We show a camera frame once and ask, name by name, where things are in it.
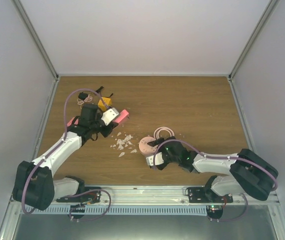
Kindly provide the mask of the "yellow cube socket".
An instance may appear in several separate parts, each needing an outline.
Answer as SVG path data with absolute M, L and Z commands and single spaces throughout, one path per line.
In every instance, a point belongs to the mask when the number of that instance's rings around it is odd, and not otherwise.
M 102 97 L 99 101 L 98 101 L 98 107 L 105 112 L 108 107 L 112 106 L 112 99 L 110 97 Z

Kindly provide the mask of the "pink plug adapter block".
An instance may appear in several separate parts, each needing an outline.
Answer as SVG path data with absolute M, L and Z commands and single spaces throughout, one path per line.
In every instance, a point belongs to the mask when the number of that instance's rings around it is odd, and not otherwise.
M 73 117 L 73 118 L 67 123 L 67 126 L 69 127 L 70 125 L 72 125 L 74 120 L 75 120 L 75 117 Z

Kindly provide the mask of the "round pink power strip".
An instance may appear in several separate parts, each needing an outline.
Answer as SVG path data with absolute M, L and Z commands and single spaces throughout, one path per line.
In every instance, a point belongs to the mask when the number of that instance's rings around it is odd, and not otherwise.
M 169 127 L 161 126 L 156 128 L 152 136 L 145 136 L 139 141 L 138 148 L 142 155 L 148 156 L 155 153 L 158 144 L 151 146 L 149 143 L 159 140 L 161 138 L 161 132 L 167 132 L 170 137 L 175 136 L 174 131 Z

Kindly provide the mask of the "black power adapter with cable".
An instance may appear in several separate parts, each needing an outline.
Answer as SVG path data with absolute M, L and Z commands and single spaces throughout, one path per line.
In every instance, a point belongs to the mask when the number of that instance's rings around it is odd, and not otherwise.
M 96 92 L 98 93 L 98 94 L 101 94 L 101 92 L 102 92 L 102 90 L 104 89 L 104 87 L 103 86 L 101 86 L 101 87 L 99 87 L 97 90 L 96 90 Z M 86 99 L 90 99 L 90 98 L 93 98 L 92 97 L 92 95 L 91 95 L 91 93 L 89 93 L 89 91 L 82 91 L 82 92 L 80 92 L 79 94 L 78 94 L 78 99 L 80 99 L 80 100 L 86 100 Z

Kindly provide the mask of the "pink triangular power socket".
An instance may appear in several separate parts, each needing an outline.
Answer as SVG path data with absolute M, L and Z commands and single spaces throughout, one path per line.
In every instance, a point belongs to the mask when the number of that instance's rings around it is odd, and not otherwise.
M 130 114 L 126 109 L 123 109 L 120 113 L 119 116 L 116 117 L 113 122 L 117 124 L 121 124 L 124 121 L 126 121 L 129 118 Z

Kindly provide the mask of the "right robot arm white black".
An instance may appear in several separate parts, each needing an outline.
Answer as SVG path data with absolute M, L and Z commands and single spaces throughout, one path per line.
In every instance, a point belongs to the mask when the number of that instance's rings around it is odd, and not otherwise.
M 145 158 L 150 168 L 161 171 L 169 164 L 177 164 L 189 173 L 213 173 L 203 188 L 208 202 L 233 194 L 247 194 L 266 201 L 270 192 L 278 188 L 278 171 L 250 149 L 208 154 L 174 136 L 149 140 L 146 144 L 154 148 Z

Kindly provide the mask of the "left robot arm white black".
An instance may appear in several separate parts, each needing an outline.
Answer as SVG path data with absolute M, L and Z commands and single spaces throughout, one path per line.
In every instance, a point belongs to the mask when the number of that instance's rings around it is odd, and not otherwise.
M 66 125 L 62 137 L 45 153 L 31 162 L 22 161 L 16 171 L 12 198 L 21 203 L 22 208 L 30 206 L 45 210 L 52 201 L 71 198 L 80 202 L 85 198 L 85 183 L 74 176 L 54 180 L 62 164 L 87 141 L 96 141 L 98 134 L 107 137 L 117 126 L 115 119 L 120 113 L 114 107 L 101 112 L 93 103 L 85 104 L 80 115 Z

